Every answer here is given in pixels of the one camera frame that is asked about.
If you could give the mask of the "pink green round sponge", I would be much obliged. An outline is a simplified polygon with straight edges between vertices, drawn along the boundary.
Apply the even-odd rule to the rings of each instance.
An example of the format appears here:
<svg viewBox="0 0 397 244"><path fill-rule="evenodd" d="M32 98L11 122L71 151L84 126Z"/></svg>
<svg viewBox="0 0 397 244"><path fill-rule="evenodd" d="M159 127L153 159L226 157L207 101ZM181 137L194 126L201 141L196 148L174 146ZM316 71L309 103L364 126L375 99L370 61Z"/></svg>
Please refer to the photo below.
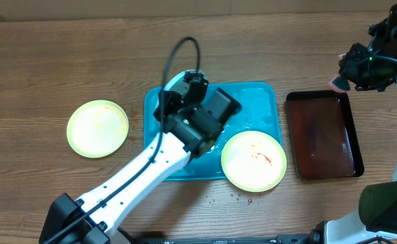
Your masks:
<svg viewBox="0 0 397 244"><path fill-rule="evenodd" d="M341 75L335 75L329 81L329 87L337 93L346 93L350 91L350 84L347 79L344 79Z"/></svg>

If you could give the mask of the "yellow plate with red stain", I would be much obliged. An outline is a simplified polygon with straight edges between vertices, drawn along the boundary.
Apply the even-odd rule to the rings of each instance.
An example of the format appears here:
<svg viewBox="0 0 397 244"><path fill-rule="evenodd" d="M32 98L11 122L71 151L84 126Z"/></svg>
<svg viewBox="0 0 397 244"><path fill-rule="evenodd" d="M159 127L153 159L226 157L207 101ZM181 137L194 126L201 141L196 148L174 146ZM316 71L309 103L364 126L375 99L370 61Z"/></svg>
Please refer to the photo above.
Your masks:
<svg viewBox="0 0 397 244"><path fill-rule="evenodd" d="M119 105L108 100L93 100L71 115L66 138L77 154L97 159L120 149L128 131L129 120Z"/></svg>

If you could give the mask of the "light blue plate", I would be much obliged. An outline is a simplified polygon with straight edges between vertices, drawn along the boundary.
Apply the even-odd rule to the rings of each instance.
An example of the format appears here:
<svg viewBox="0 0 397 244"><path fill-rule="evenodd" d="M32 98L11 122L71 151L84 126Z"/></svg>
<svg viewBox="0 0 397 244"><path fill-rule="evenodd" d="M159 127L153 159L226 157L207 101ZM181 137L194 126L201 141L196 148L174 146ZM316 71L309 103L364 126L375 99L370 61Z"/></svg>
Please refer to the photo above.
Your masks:
<svg viewBox="0 0 397 244"><path fill-rule="evenodd" d="M207 75L199 70L184 70L172 78L163 89L164 115L175 113L183 107L202 102L209 81Z"/></svg>

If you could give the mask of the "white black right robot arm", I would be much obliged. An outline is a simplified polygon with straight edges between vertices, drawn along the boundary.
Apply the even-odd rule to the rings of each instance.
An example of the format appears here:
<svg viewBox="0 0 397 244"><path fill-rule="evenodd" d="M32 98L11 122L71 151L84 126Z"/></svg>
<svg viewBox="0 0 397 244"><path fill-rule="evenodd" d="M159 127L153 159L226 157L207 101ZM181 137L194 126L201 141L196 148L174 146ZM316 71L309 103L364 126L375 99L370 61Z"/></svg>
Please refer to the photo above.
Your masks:
<svg viewBox="0 0 397 244"><path fill-rule="evenodd" d="M382 92L397 85L397 4L387 18L371 25L368 46L360 43L339 59L339 74L329 83L337 92L347 92L353 83L357 91ZM323 222L310 233L309 243L391 243L397 239L397 163L392 181L368 185L362 191L358 209L338 219Z"/></svg>

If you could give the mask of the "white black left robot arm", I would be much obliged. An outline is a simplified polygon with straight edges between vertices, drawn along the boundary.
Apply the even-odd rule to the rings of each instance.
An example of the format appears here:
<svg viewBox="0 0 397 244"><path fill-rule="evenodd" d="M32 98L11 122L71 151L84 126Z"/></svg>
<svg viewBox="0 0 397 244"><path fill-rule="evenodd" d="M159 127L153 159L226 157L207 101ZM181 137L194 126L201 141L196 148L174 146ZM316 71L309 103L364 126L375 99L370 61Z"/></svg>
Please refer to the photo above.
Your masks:
<svg viewBox="0 0 397 244"><path fill-rule="evenodd" d="M206 153L241 104L221 88L206 98L201 71L176 75L158 94L154 118L160 131L119 172L72 200L66 193L50 206L40 243L110 243L128 214L171 174Z"/></svg>

